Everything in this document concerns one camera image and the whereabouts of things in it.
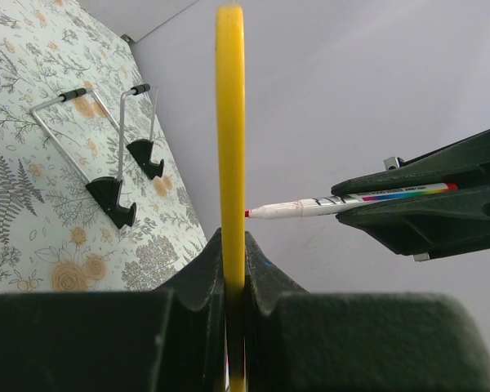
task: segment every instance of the gray wall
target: gray wall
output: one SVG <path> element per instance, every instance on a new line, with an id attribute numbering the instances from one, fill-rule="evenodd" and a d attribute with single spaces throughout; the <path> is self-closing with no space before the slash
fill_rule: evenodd
<path id="1" fill-rule="evenodd" d="M 200 0 L 134 47 L 207 236 L 219 226 L 214 28 Z M 490 128 L 490 1 L 243 0 L 247 205 L 329 193 Z M 316 292 L 445 292 L 490 348 L 490 251 L 414 263 L 325 216 L 247 223 Z"/>

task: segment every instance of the black foam grip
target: black foam grip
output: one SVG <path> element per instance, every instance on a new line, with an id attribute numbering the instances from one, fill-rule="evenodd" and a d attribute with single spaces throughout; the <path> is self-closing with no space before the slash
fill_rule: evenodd
<path id="1" fill-rule="evenodd" d="M 150 85 L 147 83 L 140 84 L 139 86 L 134 86 L 132 90 L 136 90 L 136 92 L 133 94 L 134 96 L 137 96 L 138 94 L 141 94 L 142 92 L 147 92 L 150 90 Z"/>
<path id="2" fill-rule="evenodd" d="M 78 98 L 79 96 L 85 96 L 87 94 L 87 90 L 85 88 L 77 88 L 76 90 L 67 91 L 59 96 L 63 96 L 64 100 L 62 102 L 66 102 L 67 100 L 73 100 L 74 98 Z"/>

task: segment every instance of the floral pattern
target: floral pattern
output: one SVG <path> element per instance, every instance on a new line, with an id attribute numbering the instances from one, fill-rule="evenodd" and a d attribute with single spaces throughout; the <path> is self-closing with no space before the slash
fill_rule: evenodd
<path id="1" fill-rule="evenodd" d="M 78 87 L 94 88 L 113 116 L 142 83 L 128 45 L 74 0 L 0 0 L 0 292 L 148 290 L 191 261 L 206 241 L 159 122 L 149 180 L 128 151 L 117 227 L 86 191 L 29 109 Z M 126 103 L 128 140 L 148 137 L 147 94 Z M 40 112 L 89 178 L 112 176 L 118 133 L 89 95 Z"/>

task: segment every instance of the white marker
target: white marker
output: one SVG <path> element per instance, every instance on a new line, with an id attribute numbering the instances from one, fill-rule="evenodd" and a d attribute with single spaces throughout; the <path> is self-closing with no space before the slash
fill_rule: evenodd
<path id="1" fill-rule="evenodd" d="M 457 190 L 455 184 L 430 184 L 410 186 L 407 188 L 379 190 L 363 194 L 347 194 L 346 196 L 328 196 L 326 198 L 304 198 L 295 202 L 266 204 L 245 211 L 246 218 L 279 219 L 298 216 L 331 215 L 366 206 L 367 204 L 395 200 L 399 198 L 416 198 L 426 194 L 441 194 Z"/>

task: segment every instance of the yellow strip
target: yellow strip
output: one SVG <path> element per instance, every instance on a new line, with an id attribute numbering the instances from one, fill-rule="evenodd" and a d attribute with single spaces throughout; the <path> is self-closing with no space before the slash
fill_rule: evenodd
<path id="1" fill-rule="evenodd" d="M 231 392 L 243 392 L 245 59 L 243 11 L 238 5 L 220 7 L 217 13 L 216 108 L 229 384 Z"/>

